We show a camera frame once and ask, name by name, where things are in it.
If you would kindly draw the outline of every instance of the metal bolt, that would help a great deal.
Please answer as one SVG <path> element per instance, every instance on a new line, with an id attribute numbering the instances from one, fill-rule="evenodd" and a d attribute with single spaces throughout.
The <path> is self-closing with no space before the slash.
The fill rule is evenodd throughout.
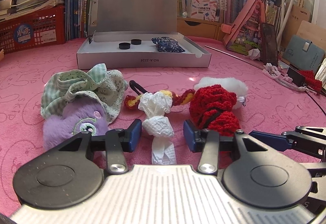
<path id="1" fill-rule="evenodd" d="M 114 173 L 122 173 L 126 170 L 126 167 L 123 164 L 112 164 L 110 166 L 110 171 Z"/>
<path id="2" fill-rule="evenodd" d="M 236 130 L 235 131 L 235 134 L 244 134 L 245 132 L 244 132 L 244 130 Z"/>
<path id="3" fill-rule="evenodd" d="M 214 165 L 211 165 L 209 163 L 204 163 L 199 167 L 199 170 L 203 173 L 211 174 L 212 172 L 216 171 L 216 168 Z"/>

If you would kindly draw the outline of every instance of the red yarn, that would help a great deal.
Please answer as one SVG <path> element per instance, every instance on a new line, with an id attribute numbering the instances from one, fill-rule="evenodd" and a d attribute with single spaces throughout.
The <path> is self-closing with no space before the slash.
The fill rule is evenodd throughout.
<path id="1" fill-rule="evenodd" d="M 232 107 L 237 102 L 237 95 L 230 93 L 220 85 L 198 89 L 190 102 L 189 112 L 199 129 L 208 128 L 218 131 L 221 136 L 233 137 L 240 128 Z"/>
<path id="2" fill-rule="evenodd" d="M 298 71 L 301 75 L 304 76 L 305 82 L 309 85 L 312 89 L 317 92 L 320 92 L 322 89 L 322 81 L 316 80 L 314 71 Z"/>

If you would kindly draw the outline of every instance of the red plastic basket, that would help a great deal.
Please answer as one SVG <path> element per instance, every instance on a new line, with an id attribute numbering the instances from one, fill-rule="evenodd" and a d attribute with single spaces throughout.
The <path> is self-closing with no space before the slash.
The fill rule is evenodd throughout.
<path id="1" fill-rule="evenodd" d="M 65 42 L 65 7 L 62 5 L 0 23 L 0 50 L 5 54 Z"/>

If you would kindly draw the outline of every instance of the white fluffy plush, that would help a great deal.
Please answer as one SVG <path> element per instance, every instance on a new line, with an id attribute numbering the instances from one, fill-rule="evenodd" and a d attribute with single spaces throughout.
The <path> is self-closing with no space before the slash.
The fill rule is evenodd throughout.
<path id="1" fill-rule="evenodd" d="M 237 97 L 246 96 L 248 87 L 244 82 L 237 80 L 235 78 L 212 78 L 212 77 L 203 77 L 198 84 L 194 86 L 194 89 L 197 91 L 199 88 L 212 86 L 215 84 L 220 84 L 225 90 L 237 94 Z M 237 101 L 233 106 L 233 109 L 238 109 L 242 106 L 242 103 Z"/>

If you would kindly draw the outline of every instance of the pink tablecloth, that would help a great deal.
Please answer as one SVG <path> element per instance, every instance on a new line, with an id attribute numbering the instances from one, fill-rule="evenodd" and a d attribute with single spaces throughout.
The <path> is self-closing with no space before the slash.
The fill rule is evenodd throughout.
<path id="1" fill-rule="evenodd" d="M 201 46 L 224 49 L 220 42 L 194 39 Z M 45 83 L 52 74 L 77 68 L 76 51 L 83 40 L 65 45 L 49 46 L 5 55 L 0 62 L 0 212 L 10 215 L 19 207 L 12 188 L 15 171 L 24 163 L 43 152 L 40 98 Z M 281 133 L 297 125 L 324 126 L 326 118 L 317 105 L 305 94 L 293 92 L 264 76 L 261 70 L 227 55 L 209 50 L 212 54 L 209 68 L 136 68 L 121 69 L 126 80 L 135 80 L 148 91 L 169 89 L 182 93 L 192 88 L 202 77 L 235 77 L 249 87 L 247 106 L 235 114 L 246 132 L 252 130 Z M 126 94 L 133 94 L 128 89 Z M 326 100 L 316 97 L 326 109 Z M 178 164 L 196 167 L 200 154 L 192 154 L 182 133 L 183 121 L 189 118 L 188 106 L 181 112 L 167 115 L 175 131 L 172 139 Z M 141 111 L 121 110 L 110 128 L 126 128 L 135 118 L 144 120 Z M 126 154 L 129 165 L 150 164 L 151 136 L 143 135 L 134 153 Z M 317 159 L 287 151 L 286 155 L 298 162 Z"/>

